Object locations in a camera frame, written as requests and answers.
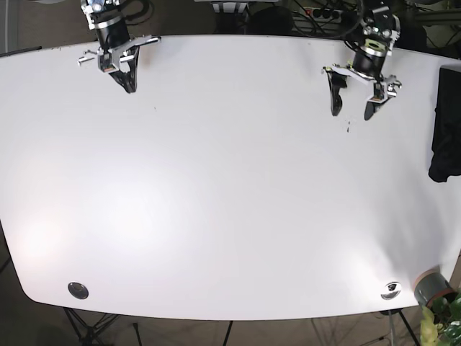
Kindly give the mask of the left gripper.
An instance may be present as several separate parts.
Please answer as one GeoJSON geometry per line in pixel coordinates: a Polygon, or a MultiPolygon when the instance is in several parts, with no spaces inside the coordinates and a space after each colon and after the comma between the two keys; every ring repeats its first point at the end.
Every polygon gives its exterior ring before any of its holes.
{"type": "Polygon", "coordinates": [[[396,97],[402,87],[395,75],[382,74],[386,58],[392,55],[395,39],[365,36],[359,42],[345,40],[344,43],[354,53],[353,59],[345,66],[333,64],[324,66],[322,70],[328,76],[331,114],[336,117],[340,113],[343,106],[340,91],[347,88],[346,79],[350,77],[373,86],[372,96],[367,100],[364,111],[364,120],[368,121],[388,101],[396,97]]]}

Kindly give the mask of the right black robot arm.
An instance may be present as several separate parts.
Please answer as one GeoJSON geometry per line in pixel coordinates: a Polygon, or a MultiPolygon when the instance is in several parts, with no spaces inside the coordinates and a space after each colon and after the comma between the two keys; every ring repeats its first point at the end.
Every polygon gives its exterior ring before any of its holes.
{"type": "Polygon", "coordinates": [[[144,23],[154,13],[152,1],[141,1],[142,8],[134,14],[123,14],[131,1],[82,1],[81,10],[90,30],[97,34],[97,50],[86,50],[78,59],[81,65],[91,60],[128,94],[137,90],[140,48],[161,42],[160,36],[134,37],[129,27],[144,23]]]}

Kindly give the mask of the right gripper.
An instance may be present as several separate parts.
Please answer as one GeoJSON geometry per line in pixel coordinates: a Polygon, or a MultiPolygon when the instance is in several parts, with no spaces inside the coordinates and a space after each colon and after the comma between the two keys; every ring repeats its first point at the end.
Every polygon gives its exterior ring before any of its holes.
{"type": "Polygon", "coordinates": [[[128,94],[135,93],[140,48],[160,43],[161,37],[133,37],[125,22],[100,22],[94,24],[94,29],[99,48],[84,51],[78,65],[95,60],[100,71],[108,73],[128,94]]]}

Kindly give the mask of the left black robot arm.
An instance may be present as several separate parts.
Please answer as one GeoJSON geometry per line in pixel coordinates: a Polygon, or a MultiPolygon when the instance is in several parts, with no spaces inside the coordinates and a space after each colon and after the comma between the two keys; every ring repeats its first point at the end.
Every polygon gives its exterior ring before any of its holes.
{"type": "Polygon", "coordinates": [[[397,97],[402,83],[397,76],[382,73],[386,58],[393,53],[400,37],[400,20],[395,16],[388,1],[358,1],[357,21],[340,36],[354,52],[346,65],[324,66],[330,91],[330,110],[336,117],[342,110],[340,95],[347,88],[347,80],[355,79],[372,87],[367,99],[364,119],[370,120],[388,101],[397,97]]]}

